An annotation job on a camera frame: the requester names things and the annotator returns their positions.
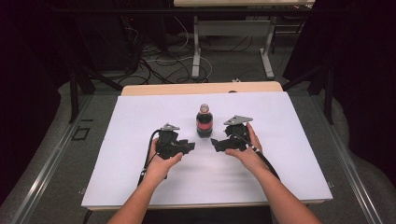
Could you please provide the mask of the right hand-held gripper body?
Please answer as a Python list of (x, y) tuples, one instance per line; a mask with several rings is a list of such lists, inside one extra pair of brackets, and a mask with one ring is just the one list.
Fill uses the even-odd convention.
[(228, 136), (226, 148), (245, 150), (250, 144), (250, 135), (247, 123), (253, 121), (253, 118), (243, 116), (233, 116), (226, 120), (225, 133)]

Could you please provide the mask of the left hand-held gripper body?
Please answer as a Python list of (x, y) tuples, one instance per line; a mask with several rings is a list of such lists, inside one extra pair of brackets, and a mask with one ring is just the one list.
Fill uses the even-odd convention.
[(159, 139), (156, 145), (156, 153), (162, 159), (167, 160), (179, 153), (178, 149), (178, 127), (166, 123), (159, 132)]

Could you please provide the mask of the dark cola bottle red label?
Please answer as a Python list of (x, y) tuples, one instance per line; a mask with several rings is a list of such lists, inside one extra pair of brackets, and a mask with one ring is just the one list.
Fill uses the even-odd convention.
[(202, 138), (209, 137), (212, 134), (213, 115), (207, 104), (202, 104), (196, 115), (196, 130), (198, 135)]

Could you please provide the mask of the person's left hand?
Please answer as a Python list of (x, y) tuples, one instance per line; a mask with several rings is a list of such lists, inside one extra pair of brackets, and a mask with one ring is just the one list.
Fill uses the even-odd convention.
[(143, 179), (145, 184), (151, 184), (155, 186), (158, 186), (167, 177), (170, 169), (180, 162), (183, 157), (182, 153), (177, 153), (176, 156), (164, 160), (157, 155), (157, 143), (158, 138), (155, 138), (151, 143), (148, 157), (148, 167)]

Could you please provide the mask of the person's right hand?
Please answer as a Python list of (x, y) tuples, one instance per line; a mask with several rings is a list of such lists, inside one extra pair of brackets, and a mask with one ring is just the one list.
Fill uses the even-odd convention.
[[(251, 140), (251, 144), (255, 148), (257, 148), (260, 152), (262, 152), (262, 145), (260, 143), (260, 140), (249, 123), (247, 123), (247, 129)], [(244, 151), (239, 151), (236, 149), (226, 149), (225, 154), (229, 156), (233, 156), (238, 160), (240, 160), (242, 164), (255, 176), (258, 176), (263, 172), (269, 171), (267, 165), (251, 147), (248, 147)]]

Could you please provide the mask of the white table board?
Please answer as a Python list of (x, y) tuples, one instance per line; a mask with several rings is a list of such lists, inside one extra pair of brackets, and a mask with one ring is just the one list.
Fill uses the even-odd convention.
[(152, 196), (153, 208), (265, 204), (256, 178), (231, 156), (217, 152), (196, 132), (198, 108), (214, 116), (212, 136), (223, 140), (225, 121), (251, 118), (264, 156), (281, 182), (301, 201), (332, 198), (289, 96), (277, 92), (121, 96), (115, 105), (82, 206), (115, 209), (135, 190), (152, 133), (169, 123), (180, 138), (195, 144), (169, 172)]

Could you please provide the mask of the black metal stand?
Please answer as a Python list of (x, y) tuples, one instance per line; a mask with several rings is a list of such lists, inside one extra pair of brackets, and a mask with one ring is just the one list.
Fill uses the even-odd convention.
[(312, 81), (308, 87), (308, 93), (310, 95), (319, 94), (319, 91), (315, 91), (315, 88), (321, 87), (325, 90), (323, 113), (327, 121), (330, 124), (333, 124), (332, 95), (333, 95), (334, 69), (330, 63), (320, 63), (319, 65), (314, 66), (306, 73), (282, 85), (282, 89), (284, 91), (287, 91), (294, 85), (297, 85), (308, 78), (314, 79), (314, 81)]
[(71, 117), (69, 122), (73, 123), (79, 115), (79, 102), (78, 102), (78, 90), (82, 90), (85, 94), (92, 95), (96, 91), (91, 78), (97, 79), (107, 86), (113, 88), (116, 91), (121, 91), (123, 87), (104, 77), (93, 69), (82, 66), (73, 67), (69, 73), (69, 84), (70, 84), (70, 100), (71, 100)]

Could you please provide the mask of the white-legged desk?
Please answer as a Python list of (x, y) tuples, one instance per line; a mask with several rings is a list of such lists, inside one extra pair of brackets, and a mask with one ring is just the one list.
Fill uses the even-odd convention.
[[(311, 7), (316, 0), (174, 0), (175, 7), (182, 9), (296, 9), (297, 7)], [(269, 60), (269, 51), (275, 35), (277, 16), (258, 17), (242, 15), (238, 19), (226, 20), (203, 19), (201, 16), (193, 17), (193, 42), (194, 55), (192, 61), (191, 76), (197, 78), (200, 75), (201, 48), (199, 45), (201, 36), (264, 36), (264, 46), (260, 49), (264, 74), (268, 79), (274, 79), (274, 70)]]

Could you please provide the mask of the black horizontal bar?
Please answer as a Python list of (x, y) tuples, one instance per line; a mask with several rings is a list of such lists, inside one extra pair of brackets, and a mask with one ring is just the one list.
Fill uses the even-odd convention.
[(134, 16), (227, 16), (242, 15), (338, 15), (347, 12), (344, 8), (335, 9), (260, 9), (260, 8), (171, 8), (171, 9), (78, 9), (51, 8), (54, 14), (64, 15), (134, 15)]

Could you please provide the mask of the dark curtain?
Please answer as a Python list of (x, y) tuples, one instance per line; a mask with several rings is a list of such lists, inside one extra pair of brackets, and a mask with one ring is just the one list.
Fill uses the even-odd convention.
[(344, 16), (310, 17), (283, 78), (294, 81), (336, 54), (333, 97), (349, 125), (349, 149), (396, 187), (396, 0), (316, 0), (315, 10), (349, 8)]
[(46, 135), (67, 81), (37, 0), (0, 0), (0, 204)]

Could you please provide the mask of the metal floor rail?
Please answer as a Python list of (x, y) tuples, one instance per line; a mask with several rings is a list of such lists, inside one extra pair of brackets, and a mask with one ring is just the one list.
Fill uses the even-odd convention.
[(349, 186), (351, 187), (355, 198), (357, 199), (361, 211), (363, 212), (368, 224), (383, 224), (383, 220), (378, 214), (371, 197), (369, 196), (366, 187), (363, 185), (361, 178), (357, 172), (356, 165), (353, 162), (347, 147), (342, 142), (339, 134), (335, 130), (334, 126), (330, 124), (328, 119), (324, 115), (323, 105), (319, 96), (311, 97), (313, 104), (315, 105), (318, 115), (324, 126), (329, 133), (335, 154), (341, 163), (344, 170), (346, 178), (348, 180)]
[(12, 191), (15, 214), (9, 224), (82, 224), (87, 209), (81, 206), (89, 179), (92, 148), (85, 120), (92, 97), (84, 96), (80, 112), (68, 121), (68, 104), (59, 107), (55, 120), (26, 172)]

